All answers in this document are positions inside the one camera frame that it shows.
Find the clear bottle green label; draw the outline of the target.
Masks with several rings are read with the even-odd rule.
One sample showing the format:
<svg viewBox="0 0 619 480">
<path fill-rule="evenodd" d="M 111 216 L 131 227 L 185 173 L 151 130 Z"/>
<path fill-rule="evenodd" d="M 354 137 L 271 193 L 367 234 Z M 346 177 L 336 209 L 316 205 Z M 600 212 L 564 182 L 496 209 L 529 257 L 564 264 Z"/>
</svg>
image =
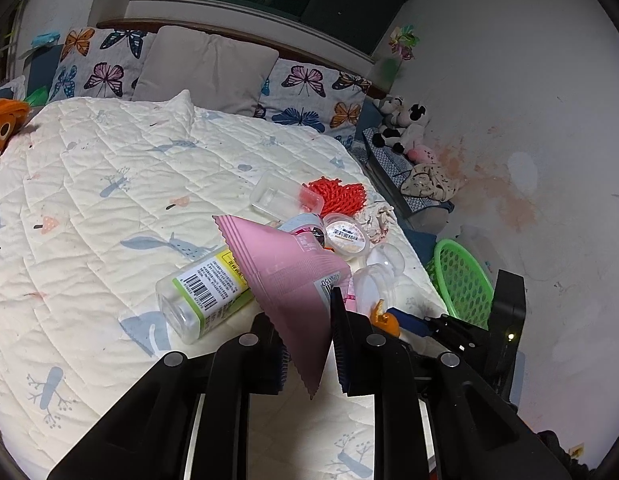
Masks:
<svg viewBox="0 0 619 480">
<path fill-rule="evenodd" d="M 158 306 L 184 344 L 194 344 L 254 296 L 227 246 L 162 278 Z"/>
</svg>

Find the pink snack wrapper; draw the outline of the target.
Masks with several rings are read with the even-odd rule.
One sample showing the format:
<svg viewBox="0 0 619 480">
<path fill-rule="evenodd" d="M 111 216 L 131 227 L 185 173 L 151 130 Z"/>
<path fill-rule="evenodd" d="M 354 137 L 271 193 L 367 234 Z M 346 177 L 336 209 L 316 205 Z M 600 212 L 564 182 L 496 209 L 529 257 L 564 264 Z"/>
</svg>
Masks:
<svg viewBox="0 0 619 480">
<path fill-rule="evenodd" d="M 315 396 L 331 346 L 331 290 L 349 280 L 351 268 L 311 232 L 292 234 L 229 214 L 214 221 Z"/>
</svg>

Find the clear plastic lid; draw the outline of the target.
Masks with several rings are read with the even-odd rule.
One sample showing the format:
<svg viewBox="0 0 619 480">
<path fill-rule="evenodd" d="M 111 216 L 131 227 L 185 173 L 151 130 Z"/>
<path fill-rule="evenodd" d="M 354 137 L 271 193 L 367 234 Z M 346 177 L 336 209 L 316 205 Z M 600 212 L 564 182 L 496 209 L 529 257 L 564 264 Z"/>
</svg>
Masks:
<svg viewBox="0 0 619 480">
<path fill-rule="evenodd" d="M 353 276 L 356 311 L 369 315 L 379 302 L 383 308 L 395 307 L 397 282 L 404 271 L 405 259 L 396 246 L 382 243 L 373 247 L 366 265 Z"/>
</svg>

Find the round clear lidded cup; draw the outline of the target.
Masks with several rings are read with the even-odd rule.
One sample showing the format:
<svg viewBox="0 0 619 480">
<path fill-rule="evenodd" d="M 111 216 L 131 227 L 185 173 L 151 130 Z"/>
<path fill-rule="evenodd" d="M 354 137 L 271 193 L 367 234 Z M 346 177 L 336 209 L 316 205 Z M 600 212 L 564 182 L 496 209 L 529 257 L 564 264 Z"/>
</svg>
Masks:
<svg viewBox="0 0 619 480">
<path fill-rule="evenodd" d="M 331 212 L 323 218 L 326 248 L 349 261 L 367 255 L 370 240 L 363 228 L 351 217 Z"/>
</svg>

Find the clear plastic tray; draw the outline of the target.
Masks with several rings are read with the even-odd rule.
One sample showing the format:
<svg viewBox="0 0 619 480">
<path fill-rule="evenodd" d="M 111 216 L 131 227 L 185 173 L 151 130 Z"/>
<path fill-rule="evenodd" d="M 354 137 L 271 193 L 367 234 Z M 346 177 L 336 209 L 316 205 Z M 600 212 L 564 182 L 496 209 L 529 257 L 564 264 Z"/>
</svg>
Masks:
<svg viewBox="0 0 619 480">
<path fill-rule="evenodd" d="M 325 200 L 310 188 L 266 172 L 250 195 L 251 206 L 271 219 L 286 221 L 298 214 L 321 214 Z"/>
</svg>

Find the green plastic basket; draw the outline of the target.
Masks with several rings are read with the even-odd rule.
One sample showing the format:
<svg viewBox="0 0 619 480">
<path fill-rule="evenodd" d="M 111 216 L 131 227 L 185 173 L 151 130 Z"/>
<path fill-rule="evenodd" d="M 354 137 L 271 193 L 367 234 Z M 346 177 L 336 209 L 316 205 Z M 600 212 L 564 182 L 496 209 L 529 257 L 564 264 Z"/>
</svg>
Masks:
<svg viewBox="0 0 619 480">
<path fill-rule="evenodd" d="M 425 270 L 451 316 L 486 330 L 494 289 L 466 248 L 454 240 L 440 240 Z"/>
</svg>

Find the patterned beige cloth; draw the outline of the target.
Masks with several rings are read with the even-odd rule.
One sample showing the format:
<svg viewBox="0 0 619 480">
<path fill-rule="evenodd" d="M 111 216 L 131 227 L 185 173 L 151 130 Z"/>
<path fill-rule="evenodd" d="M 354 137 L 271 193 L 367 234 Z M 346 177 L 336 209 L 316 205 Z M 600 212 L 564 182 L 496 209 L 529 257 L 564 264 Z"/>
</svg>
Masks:
<svg viewBox="0 0 619 480">
<path fill-rule="evenodd" d="M 439 165 L 413 166 L 399 189 L 404 196 L 447 202 L 458 192 L 459 182 L 447 176 Z"/>
</svg>

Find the white quilted blanket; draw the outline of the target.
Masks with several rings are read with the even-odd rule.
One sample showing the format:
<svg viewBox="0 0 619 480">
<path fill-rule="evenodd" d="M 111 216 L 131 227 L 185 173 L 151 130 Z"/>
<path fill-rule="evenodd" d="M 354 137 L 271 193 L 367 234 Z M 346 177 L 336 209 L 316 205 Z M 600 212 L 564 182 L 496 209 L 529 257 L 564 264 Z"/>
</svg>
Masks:
<svg viewBox="0 0 619 480">
<path fill-rule="evenodd" d="M 255 222 L 265 174 L 366 184 L 342 144 L 306 127 L 166 102 L 44 107 L 0 157 L 0 434 L 42 479 L 182 342 L 161 278 L 219 248 L 215 218 Z"/>
</svg>

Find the pink plush toy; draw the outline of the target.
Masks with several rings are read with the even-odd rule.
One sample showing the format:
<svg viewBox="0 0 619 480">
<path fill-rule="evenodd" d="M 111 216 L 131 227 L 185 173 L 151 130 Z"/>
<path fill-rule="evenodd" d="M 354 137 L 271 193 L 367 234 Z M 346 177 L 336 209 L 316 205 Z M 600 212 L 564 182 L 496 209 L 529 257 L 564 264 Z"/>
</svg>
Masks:
<svg viewBox="0 0 619 480">
<path fill-rule="evenodd" d="M 414 148 L 410 148 L 406 152 L 406 157 L 415 165 L 438 165 L 439 159 L 435 152 L 426 145 L 420 144 Z"/>
</svg>

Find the black white plush cow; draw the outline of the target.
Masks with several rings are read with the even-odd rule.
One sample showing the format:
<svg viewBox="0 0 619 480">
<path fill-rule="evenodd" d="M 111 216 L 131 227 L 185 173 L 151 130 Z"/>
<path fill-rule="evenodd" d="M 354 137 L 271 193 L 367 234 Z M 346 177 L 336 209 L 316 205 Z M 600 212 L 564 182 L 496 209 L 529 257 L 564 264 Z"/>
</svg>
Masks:
<svg viewBox="0 0 619 480">
<path fill-rule="evenodd" d="M 406 105 L 401 96 L 374 99 L 372 104 L 383 116 L 372 136 L 372 144 L 409 158 L 409 152 L 424 140 L 424 130 L 430 121 L 428 107 L 421 103 Z"/>
</svg>

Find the right butterfly pillow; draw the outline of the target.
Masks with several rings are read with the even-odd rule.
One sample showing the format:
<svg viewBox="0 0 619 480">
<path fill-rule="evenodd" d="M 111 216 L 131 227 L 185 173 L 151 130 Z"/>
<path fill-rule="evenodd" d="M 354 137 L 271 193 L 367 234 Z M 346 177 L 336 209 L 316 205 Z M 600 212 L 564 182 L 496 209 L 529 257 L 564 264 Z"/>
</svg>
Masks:
<svg viewBox="0 0 619 480">
<path fill-rule="evenodd" d="M 279 58 L 262 84 L 254 116 L 313 128 L 350 150 L 370 88 L 357 74 Z"/>
</svg>

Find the butterfly pillow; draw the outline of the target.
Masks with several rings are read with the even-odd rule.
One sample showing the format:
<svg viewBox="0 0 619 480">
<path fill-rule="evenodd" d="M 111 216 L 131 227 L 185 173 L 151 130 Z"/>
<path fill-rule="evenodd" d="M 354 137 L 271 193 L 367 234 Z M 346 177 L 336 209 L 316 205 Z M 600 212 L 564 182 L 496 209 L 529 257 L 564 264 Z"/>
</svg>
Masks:
<svg viewBox="0 0 619 480">
<path fill-rule="evenodd" d="M 62 44 L 48 102 L 75 96 L 130 101 L 155 37 L 143 30 L 71 29 Z"/>
<path fill-rule="evenodd" d="M 279 58 L 262 84 L 254 116 L 313 128 L 350 150 L 370 88 L 357 74 Z"/>
</svg>

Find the grey pillow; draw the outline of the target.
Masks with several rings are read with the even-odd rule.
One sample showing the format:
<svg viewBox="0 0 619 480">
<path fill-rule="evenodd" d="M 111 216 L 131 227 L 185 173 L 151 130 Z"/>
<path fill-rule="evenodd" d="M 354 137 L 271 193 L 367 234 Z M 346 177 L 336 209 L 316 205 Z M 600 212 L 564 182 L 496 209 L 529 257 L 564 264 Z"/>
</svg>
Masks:
<svg viewBox="0 0 619 480">
<path fill-rule="evenodd" d="M 206 110 L 252 116 L 279 52 L 179 26 L 162 27 L 132 98 L 160 102 L 187 90 Z"/>
</svg>

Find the colourful pinwheel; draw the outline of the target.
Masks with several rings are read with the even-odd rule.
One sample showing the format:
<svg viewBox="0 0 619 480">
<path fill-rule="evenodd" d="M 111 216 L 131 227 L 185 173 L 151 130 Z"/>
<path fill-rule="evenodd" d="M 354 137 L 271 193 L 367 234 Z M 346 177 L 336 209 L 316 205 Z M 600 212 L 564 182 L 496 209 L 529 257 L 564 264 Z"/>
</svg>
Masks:
<svg viewBox="0 0 619 480">
<path fill-rule="evenodd" d="M 402 61 L 413 59 L 413 49 L 419 44 L 420 38 L 415 34 L 413 25 L 395 27 L 390 34 L 389 47 L 393 54 Z"/>
</svg>

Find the left butterfly pillow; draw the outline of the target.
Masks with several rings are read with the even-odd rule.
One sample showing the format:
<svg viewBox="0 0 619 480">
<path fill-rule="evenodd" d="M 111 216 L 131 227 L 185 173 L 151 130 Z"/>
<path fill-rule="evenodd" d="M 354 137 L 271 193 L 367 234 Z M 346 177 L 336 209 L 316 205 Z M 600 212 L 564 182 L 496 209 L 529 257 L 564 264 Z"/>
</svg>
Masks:
<svg viewBox="0 0 619 480">
<path fill-rule="evenodd" d="M 155 37 L 143 30 L 71 29 L 62 44 L 48 102 L 75 96 L 130 101 Z"/>
</svg>

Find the orange plush toy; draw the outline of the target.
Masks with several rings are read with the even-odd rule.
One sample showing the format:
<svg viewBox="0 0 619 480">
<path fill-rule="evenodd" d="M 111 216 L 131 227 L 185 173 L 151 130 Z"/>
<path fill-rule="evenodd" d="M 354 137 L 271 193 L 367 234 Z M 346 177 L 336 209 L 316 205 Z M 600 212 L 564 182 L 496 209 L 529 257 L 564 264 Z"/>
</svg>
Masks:
<svg viewBox="0 0 619 480">
<path fill-rule="evenodd" d="M 0 155 L 26 122 L 30 106 L 24 101 L 0 99 Z"/>
</svg>

